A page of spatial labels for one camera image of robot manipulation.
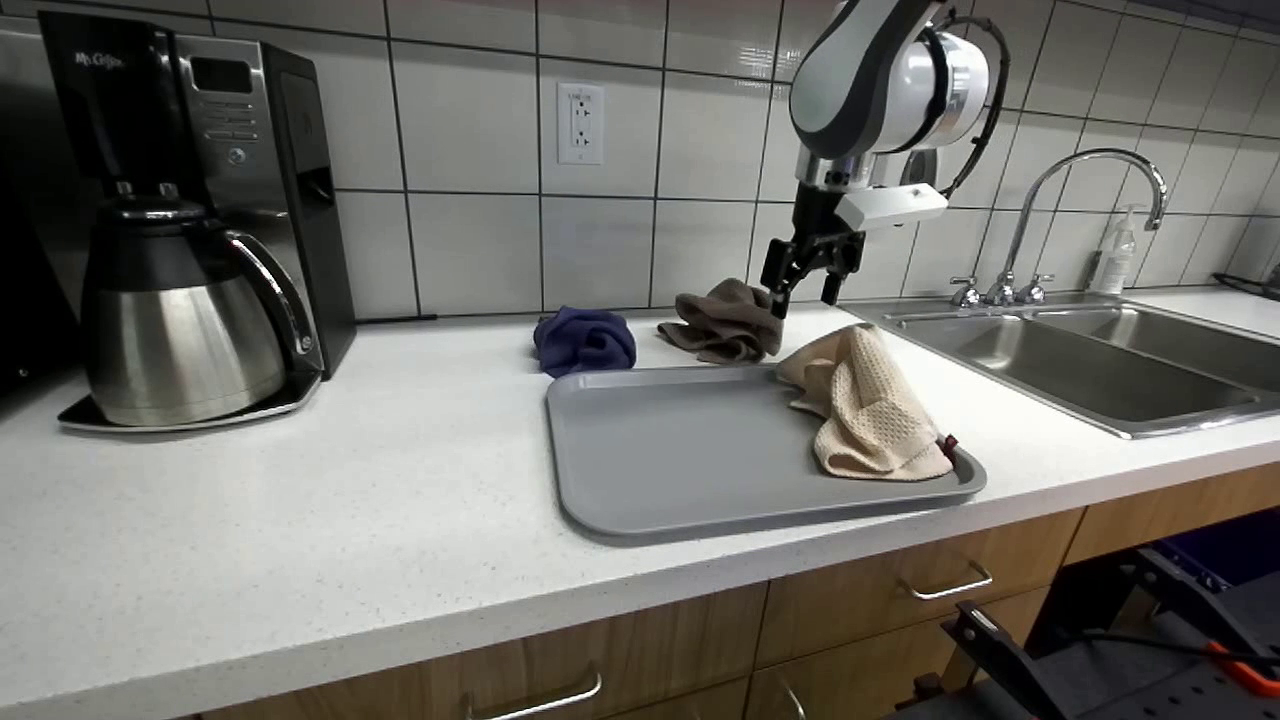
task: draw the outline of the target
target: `faucet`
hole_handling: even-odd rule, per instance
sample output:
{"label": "faucet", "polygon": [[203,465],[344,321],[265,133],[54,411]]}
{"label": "faucet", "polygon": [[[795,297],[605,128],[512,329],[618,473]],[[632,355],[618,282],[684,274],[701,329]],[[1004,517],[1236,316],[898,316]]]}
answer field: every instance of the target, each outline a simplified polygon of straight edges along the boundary
{"label": "faucet", "polygon": [[1025,251],[1025,236],[1028,236],[1028,221],[1032,221],[1032,209],[1038,209],[1040,187],[1045,187],[1058,171],[1064,171],[1070,166],[1076,166],[1076,161],[1085,161],[1085,156],[1118,156],[1118,161],[1132,166],[1136,171],[1143,171],[1150,183],[1152,183],[1150,234],[1161,229],[1164,209],[1167,209],[1167,183],[1164,183],[1164,176],[1155,171],[1155,166],[1152,166],[1150,156],[1139,156],[1139,151],[1130,151],[1130,150],[1079,150],[1079,151],[1050,166],[1050,171],[1032,183],[1032,191],[1028,191],[1028,200],[1025,200],[1025,213],[1018,216],[1018,234],[1013,234],[1013,243],[1007,243],[1007,262],[1004,262],[993,294],[986,297],[988,306],[1040,306],[1040,299],[1045,299],[1040,275],[1038,275],[1025,294],[1013,290],[1013,264],[1018,264],[1018,255]]}

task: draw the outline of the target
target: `faucet handle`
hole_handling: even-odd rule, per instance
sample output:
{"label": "faucet handle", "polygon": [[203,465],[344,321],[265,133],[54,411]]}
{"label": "faucet handle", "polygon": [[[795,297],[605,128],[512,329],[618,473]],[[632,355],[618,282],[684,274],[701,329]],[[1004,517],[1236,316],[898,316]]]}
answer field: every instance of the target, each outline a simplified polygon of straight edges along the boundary
{"label": "faucet handle", "polygon": [[1018,290],[1007,274],[995,275],[988,306],[1018,306]]}
{"label": "faucet handle", "polygon": [[955,294],[951,294],[951,307],[981,307],[986,294],[978,294],[974,275],[951,275]]}
{"label": "faucet handle", "polygon": [[1022,299],[1022,306],[1045,306],[1050,294],[1045,294],[1040,282],[1045,282],[1045,275],[1038,274],[1032,283],[1018,294],[1018,299]]}

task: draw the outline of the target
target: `carafe handle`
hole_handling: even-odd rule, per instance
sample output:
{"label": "carafe handle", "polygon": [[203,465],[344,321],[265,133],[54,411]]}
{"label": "carafe handle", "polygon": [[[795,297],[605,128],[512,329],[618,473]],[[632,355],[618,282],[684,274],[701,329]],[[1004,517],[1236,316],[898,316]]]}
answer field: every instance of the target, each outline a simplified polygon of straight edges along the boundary
{"label": "carafe handle", "polygon": [[311,329],[311,316],[302,294],[291,290],[275,255],[256,236],[233,234],[233,229],[226,236],[229,236],[229,247],[243,262],[250,282],[282,336],[287,378],[297,384],[311,384],[326,372],[326,359],[320,359],[320,336]]}

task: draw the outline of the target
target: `electrical outlet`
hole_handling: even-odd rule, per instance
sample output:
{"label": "electrical outlet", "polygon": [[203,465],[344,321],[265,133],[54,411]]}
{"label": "electrical outlet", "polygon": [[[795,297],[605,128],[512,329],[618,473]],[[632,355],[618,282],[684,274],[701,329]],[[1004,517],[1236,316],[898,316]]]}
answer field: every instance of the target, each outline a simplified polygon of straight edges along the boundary
{"label": "electrical outlet", "polygon": [[562,83],[562,166],[605,166],[600,83]]}

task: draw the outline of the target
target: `wooden cabinet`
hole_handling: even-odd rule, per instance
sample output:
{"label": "wooden cabinet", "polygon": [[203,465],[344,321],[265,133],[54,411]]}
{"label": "wooden cabinet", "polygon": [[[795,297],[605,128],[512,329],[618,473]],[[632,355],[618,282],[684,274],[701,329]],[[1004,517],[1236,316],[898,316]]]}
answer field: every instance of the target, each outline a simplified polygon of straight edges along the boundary
{"label": "wooden cabinet", "polygon": [[777,580],[770,590],[762,659],[770,663],[923,625],[951,612],[961,596],[988,606],[1050,584],[1070,553],[1076,525],[1079,514],[1061,514]]}
{"label": "wooden cabinet", "polygon": [[[1018,640],[1025,640],[1038,625],[1045,592],[1050,590],[1032,590],[986,608]],[[834,651],[772,663],[751,678],[749,720],[893,717],[898,705],[913,699],[913,682],[923,671],[946,671],[951,651],[955,646],[939,632],[939,625],[929,621]]]}
{"label": "wooden cabinet", "polygon": [[1085,514],[1070,564],[1280,507],[1280,465],[1143,492]]}
{"label": "wooden cabinet", "polygon": [[[597,678],[600,691],[558,714],[558,720],[619,717],[655,699],[745,682],[762,612],[764,590],[745,590],[273,695],[214,714],[214,720],[465,720],[470,714],[493,717],[558,695],[582,695]],[[726,709],[731,709],[726,695],[689,705],[708,705],[706,717],[726,717]]]}
{"label": "wooden cabinet", "polygon": [[740,720],[749,709],[749,682],[654,705],[618,720]]}

